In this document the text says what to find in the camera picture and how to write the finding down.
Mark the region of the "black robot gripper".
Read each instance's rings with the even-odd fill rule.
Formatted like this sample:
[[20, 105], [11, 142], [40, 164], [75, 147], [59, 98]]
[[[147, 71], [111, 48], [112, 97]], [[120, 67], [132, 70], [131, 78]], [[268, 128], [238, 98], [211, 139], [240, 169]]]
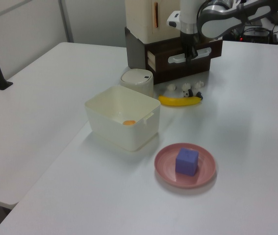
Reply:
[[196, 58], [198, 56], [198, 52], [196, 51], [196, 45], [199, 43], [199, 35], [197, 32], [187, 34], [181, 31], [180, 39], [182, 49], [185, 53], [186, 62], [190, 62], [191, 58]]

